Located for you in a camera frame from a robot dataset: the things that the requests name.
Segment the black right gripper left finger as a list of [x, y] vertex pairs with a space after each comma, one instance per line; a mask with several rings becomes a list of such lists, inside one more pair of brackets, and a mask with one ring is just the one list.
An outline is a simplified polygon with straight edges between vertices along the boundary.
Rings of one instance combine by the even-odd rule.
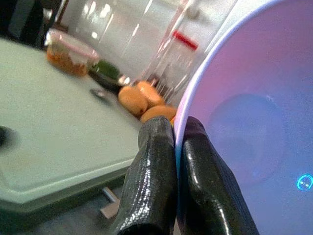
[[113, 235], [171, 235], [177, 207], [175, 145], [164, 116], [146, 121], [122, 188]]

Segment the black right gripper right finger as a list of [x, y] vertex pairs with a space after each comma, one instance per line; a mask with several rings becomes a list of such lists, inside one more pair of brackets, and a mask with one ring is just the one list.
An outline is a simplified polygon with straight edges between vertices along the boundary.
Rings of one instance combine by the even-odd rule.
[[182, 232], [259, 233], [233, 172], [194, 117], [187, 120], [182, 143]]

